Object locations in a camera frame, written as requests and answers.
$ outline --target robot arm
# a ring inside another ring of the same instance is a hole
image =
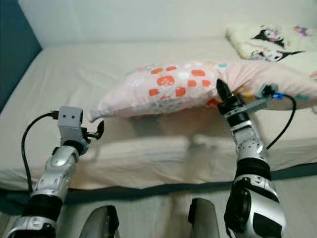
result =
[[[53,150],[45,172],[39,179],[21,218],[11,229],[7,238],[54,238],[56,222],[76,171],[79,156],[86,153],[90,140],[99,139],[104,132],[102,121],[96,133],[87,133],[81,128],[83,110],[61,107],[58,128],[61,134],[60,147]]]
[[[238,154],[236,176],[224,214],[226,227],[237,238],[280,238],[286,226],[285,215],[270,181],[268,152],[247,114],[265,108],[276,86],[263,87],[258,94],[260,100],[249,105],[233,95],[220,79],[217,90],[223,101],[218,108],[231,127]]]

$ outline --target white wall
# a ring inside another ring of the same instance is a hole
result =
[[[223,36],[227,23],[317,27],[316,0],[19,0],[42,47]]]

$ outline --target teal wall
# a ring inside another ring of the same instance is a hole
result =
[[[18,0],[0,0],[0,112],[41,50]]]

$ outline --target blue connector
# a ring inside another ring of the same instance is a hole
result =
[[[277,100],[282,100],[284,98],[284,95],[284,93],[275,92],[273,98]]]

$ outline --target bed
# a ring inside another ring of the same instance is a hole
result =
[[[140,30],[140,27],[146,27],[143,18],[147,17],[147,13],[133,20],[135,24],[140,24],[139,27],[129,31],[124,26],[124,30],[120,30],[123,25],[115,12],[126,12],[118,3],[107,3],[106,16],[104,12],[97,11],[88,19],[87,6],[83,2],[68,3],[62,11],[60,1],[44,1],[41,11],[47,14],[38,14],[37,0],[20,1],[44,49],[28,68],[0,115],[0,188],[26,190],[20,140],[24,129],[36,116],[58,110],[62,105],[81,107],[87,111],[126,73],[148,63],[239,58],[224,38],[224,25],[230,21],[227,16],[235,12],[235,5],[219,3],[228,10],[228,15],[215,13],[215,16],[210,16],[206,11],[203,14],[194,12],[191,19],[198,18],[186,28],[173,13],[177,16],[189,13],[193,6],[188,3],[185,7],[178,1],[173,3],[173,9],[180,7],[179,11],[171,12],[165,7],[158,7],[166,18],[161,23],[153,19],[148,22],[161,32],[159,34],[149,29]],[[106,3],[95,0],[90,7],[97,10],[103,4]],[[150,7],[145,2],[142,4],[144,9]],[[201,0],[200,4],[213,6],[205,0]],[[58,19],[54,17],[54,12],[58,12]],[[240,20],[247,19],[246,16],[257,16],[254,12],[242,15],[234,14]],[[285,20],[292,19],[293,15],[299,16],[295,7],[287,13]],[[113,20],[112,27],[104,28],[100,17]],[[210,22],[217,17],[224,25],[207,32],[210,26],[205,21]],[[310,24],[313,18],[314,14],[308,13],[298,20]],[[173,24],[165,29],[168,21]],[[195,27],[194,23],[200,23],[200,27]],[[184,31],[175,32],[175,26],[182,26]],[[289,111],[263,110],[255,113],[252,119],[265,142],[269,143],[284,127],[289,115]],[[99,122],[88,123],[84,116],[83,126],[93,131]],[[282,171],[302,164],[315,165],[316,123],[317,115],[311,108],[296,112],[290,128],[270,150],[272,170]],[[71,188],[149,188],[162,184],[227,182],[235,174],[235,145],[229,127],[216,110],[110,118],[105,119],[105,125],[102,139],[93,141],[89,152],[81,157]],[[26,153],[33,183],[43,173],[45,162],[58,143],[59,132],[54,120],[45,119],[30,131]],[[305,168],[301,169],[302,175],[311,171]]]

